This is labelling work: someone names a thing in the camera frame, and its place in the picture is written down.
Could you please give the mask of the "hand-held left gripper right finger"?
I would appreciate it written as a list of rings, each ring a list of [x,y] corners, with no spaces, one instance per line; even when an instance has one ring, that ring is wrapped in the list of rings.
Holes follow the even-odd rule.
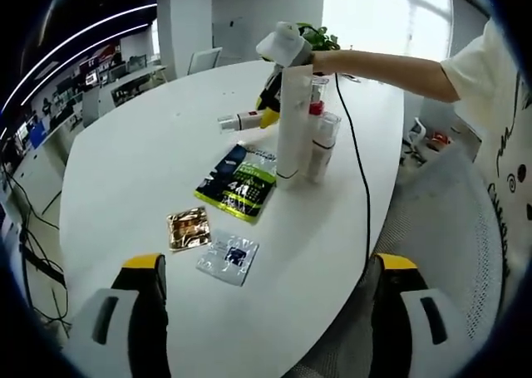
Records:
[[[408,258],[377,253],[370,377],[454,377],[473,355],[466,320]]]

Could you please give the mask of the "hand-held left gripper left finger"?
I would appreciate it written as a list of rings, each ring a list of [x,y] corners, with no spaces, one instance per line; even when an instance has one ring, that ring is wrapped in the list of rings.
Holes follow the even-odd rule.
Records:
[[[84,377],[168,377],[165,256],[135,256],[74,318],[68,359]]]

